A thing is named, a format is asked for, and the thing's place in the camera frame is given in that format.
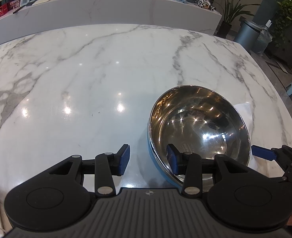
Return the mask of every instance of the white napkin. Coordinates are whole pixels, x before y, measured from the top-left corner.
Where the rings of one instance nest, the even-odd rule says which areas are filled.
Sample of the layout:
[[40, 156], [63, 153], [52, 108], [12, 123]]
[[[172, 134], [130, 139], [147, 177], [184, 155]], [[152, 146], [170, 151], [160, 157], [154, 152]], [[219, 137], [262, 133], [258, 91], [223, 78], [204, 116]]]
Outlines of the white napkin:
[[[248, 133], [250, 132], [253, 124], [253, 116], [252, 116], [252, 110], [251, 106], [249, 103], [244, 103], [244, 104], [237, 104], [234, 106], [238, 113], [241, 115], [243, 118], [243, 121], [247, 127]], [[250, 149], [250, 159], [248, 163], [248, 167], [257, 171], [257, 163], [255, 161], [254, 156], [252, 155], [252, 150]]]

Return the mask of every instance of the metal screw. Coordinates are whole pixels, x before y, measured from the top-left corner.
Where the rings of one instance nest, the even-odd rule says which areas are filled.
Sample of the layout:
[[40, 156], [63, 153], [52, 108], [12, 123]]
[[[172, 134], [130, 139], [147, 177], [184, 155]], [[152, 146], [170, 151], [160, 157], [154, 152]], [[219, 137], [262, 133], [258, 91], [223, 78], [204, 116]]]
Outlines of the metal screw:
[[109, 186], [102, 186], [102, 187], [99, 187], [97, 189], [97, 192], [99, 194], [103, 194], [103, 195], [106, 195], [106, 194], [110, 194], [111, 192], [113, 192], [113, 189]]
[[187, 187], [185, 188], [185, 193], [189, 194], [189, 195], [196, 195], [200, 192], [200, 189], [197, 187]]

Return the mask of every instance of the plastic bag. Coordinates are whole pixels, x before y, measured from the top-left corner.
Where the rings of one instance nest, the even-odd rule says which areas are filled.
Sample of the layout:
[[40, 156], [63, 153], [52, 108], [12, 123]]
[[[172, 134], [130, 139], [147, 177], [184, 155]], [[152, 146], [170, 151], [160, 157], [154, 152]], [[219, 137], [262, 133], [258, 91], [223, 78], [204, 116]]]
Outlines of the plastic bag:
[[270, 42], [272, 42], [272, 35], [269, 34], [268, 28], [264, 26], [252, 48], [252, 51], [259, 56], [263, 56], [264, 51]]

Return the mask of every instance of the metal bowl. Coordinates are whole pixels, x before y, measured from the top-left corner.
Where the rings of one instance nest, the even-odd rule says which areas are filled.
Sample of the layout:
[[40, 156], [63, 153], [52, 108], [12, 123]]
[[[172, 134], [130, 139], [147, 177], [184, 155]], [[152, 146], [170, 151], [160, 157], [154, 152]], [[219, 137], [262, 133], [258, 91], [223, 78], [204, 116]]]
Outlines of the metal bowl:
[[[153, 157], [169, 181], [183, 185], [184, 176], [174, 176], [167, 161], [167, 144], [184, 152], [214, 159], [225, 154], [243, 165], [250, 158], [250, 140], [243, 119], [224, 97], [201, 86], [178, 86], [155, 103], [148, 125]], [[203, 174], [203, 189], [213, 185]]]

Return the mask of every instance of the bowl rim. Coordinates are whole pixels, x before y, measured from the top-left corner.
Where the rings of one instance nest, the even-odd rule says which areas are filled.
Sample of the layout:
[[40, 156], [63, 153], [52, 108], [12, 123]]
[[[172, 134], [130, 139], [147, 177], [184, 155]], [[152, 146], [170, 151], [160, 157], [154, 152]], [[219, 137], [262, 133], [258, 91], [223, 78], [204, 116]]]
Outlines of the bowl rim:
[[221, 96], [219, 93], [209, 89], [209, 88], [206, 88], [206, 87], [203, 87], [203, 86], [197, 86], [197, 85], [180, 85], [180, 86], [175, 86], [169, 90], [167, 90], [166, 92], [164, 92], [155, 102], [155, 104], [153, 105], [153, 108], [151, 109], [151, 113], [150, 113], [150, 116], [149, 116], [149, 120], [148, 120], [148, 142], [150, 144], [150, 147], [152, 149], [152, 153], [154, 155], [154, 158], [156, 160], [156, 162], [158, 163], [158, 165], [160, 166], [160, 168], [162, 169], [162, 171], [166, 174], [166, 176], [169, 177], [170, 180], [172, 180], [174, 183], [176, 183], [177, 185], [180, 185], [182, 186], [183, 185], [183, 182], [181, 182], [174, 174], [172, 174], [172, 172], [166, 168], [165, 164], [163, 163], [163, 161], [161, 160], [160, 156], [158, 155], [158, 152], [156, 151], [155, 149], [155, 146], [154, 146], [154, 142], [153, 142], [153, 137], [151, 135], [151, 116], [153, 115], [153, 112], [154, 112], [154, 109], [155, 109], [155, 106], [157, 105], [157, 103], [162, 99], [162, 97], [172, 91], [172, 90], [175, 90], [175, 89], [179, 89], [179, 88], [182, 88], [182, 87], [197, 87], [197, 88], [203, 88], [205, 90], [208, 90], [208, 91], [211, 91], [217, 95], [219, 95], [221, 98], [223, 98], [225, 101], [227, 101], [233, 108], [234, 110], [238, 113], [240, 119], [242, 120], [243, 124], [244, 124], [244, 127], [245, 129], [247, 130], [247, 139], [248, 139], [248, 144], [249, 144], [249, 155], [248, 155], [248, 161], [247, 161], [247, 164], [246, 166], [248, 166], [249, 164], [249, 161], [251, 159], [251, 141], [250, 141], [250, 137], [249, 137], [249, 132], [248, 132], [248, 129], [247, 129], [247, 126], [242, 118], [242, 116], [240, 115], [240, 113], [236, 110], [236, 108], [232, 105], [232, 103], [230, 103], [226, 98], [224, 98], [223, 96]]

